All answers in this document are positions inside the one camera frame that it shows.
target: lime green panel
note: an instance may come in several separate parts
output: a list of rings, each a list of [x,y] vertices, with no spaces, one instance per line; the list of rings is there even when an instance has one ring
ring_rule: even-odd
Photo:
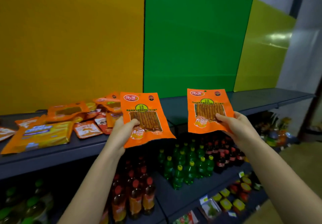
[[[234,92],[276,86],[295,22],[275,8],[253,1]]]
[[[252,0],[146,0],[144,92],[232,91]]]

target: forearm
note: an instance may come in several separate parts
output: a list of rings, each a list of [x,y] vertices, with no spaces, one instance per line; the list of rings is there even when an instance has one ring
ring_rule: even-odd
[[[121,154],[104,147],[94,161],[59,224],[99,223]]]
[[[284,223],[321,223],[322,201],[264,141],[245,149],[255,173]]]

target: yellow panel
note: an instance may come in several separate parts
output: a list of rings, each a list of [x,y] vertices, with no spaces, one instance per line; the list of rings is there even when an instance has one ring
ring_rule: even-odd
[[[274,88],[296,20],[253,0],[234,92]]]
[[[144,0],[0,0],[0,115],[142,92]]]

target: price tag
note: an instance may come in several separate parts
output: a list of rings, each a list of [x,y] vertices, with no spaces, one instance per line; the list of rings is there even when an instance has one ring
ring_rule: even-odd
[[[229,215],[229,216],[231,216],[231,217],[235,217],[235,218],[237,218],[237,215],[236,215],[236,213],[235,213],[235,212],[231,212],[231,211],[229,211],[229,212],[228,212],[228,215]]]
[[[202,205],[204,202],[207,202],[207,201],[208,201],[208,195],[205,195],[205,196],[201,197],[201,198],[199,199],[199,201],[200,201],[200,204],[201,204],[201,205]]]

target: hand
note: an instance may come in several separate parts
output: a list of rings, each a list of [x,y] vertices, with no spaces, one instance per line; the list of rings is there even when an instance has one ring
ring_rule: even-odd
[[[139,125],[140,122],[137,119],[133,119],[127,124],[123,122],[123,116],[121,116],[114,125],[111,135],[106,142],[105,147],[109,149],[109,151],[114,151],[115,153],[119,153],[120,156],[124,154],[124,144],[127,142],[131,133],[133,131],[133,127]]]
[[[253,142],[254,140],[260,140],[261,138],[253,128],[252,124],[249,122],[248,118],[239,112],[234,112],[233,117],[223,116],[221,114],[216,114],[216,118],[220,120],[220,124],[224,126],[228,126],[231,132],[225,132],[228,136],[230,136],[235,144],[244,151],[245,147],[248,143]]]

